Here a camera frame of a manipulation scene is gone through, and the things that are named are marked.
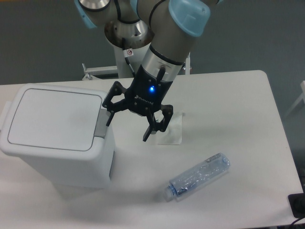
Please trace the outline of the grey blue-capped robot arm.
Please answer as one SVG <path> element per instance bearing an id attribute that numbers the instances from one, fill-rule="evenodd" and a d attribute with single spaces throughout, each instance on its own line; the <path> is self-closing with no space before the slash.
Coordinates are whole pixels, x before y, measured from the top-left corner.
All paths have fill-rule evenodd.
<path id="1" fill-rule="evenodd" d="M 77 0 L 80 15 L 89 27 L 112 26 L 108 40 L 123 50 L 147 47 L 128 88 L 114 82 L 103 107 L 109 119 L 124 110 L 145 116 L 143 135 L 164 132 L 173 115 L 162 100 L 202 35 L 216 0 Z"/>

